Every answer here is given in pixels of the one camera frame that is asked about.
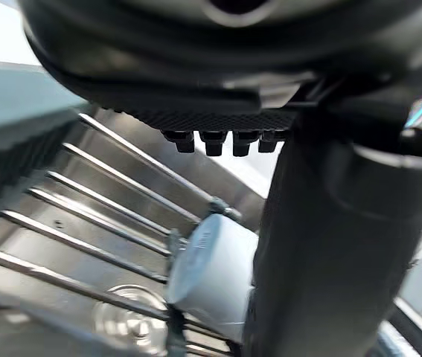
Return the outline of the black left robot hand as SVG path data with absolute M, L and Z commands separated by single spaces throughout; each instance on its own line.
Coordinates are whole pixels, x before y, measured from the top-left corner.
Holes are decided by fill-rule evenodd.
M 21 1 L 43 68 L 211 156 L 283 144 L 248 356 L 363 356 L 422 236 L 422 1 Z

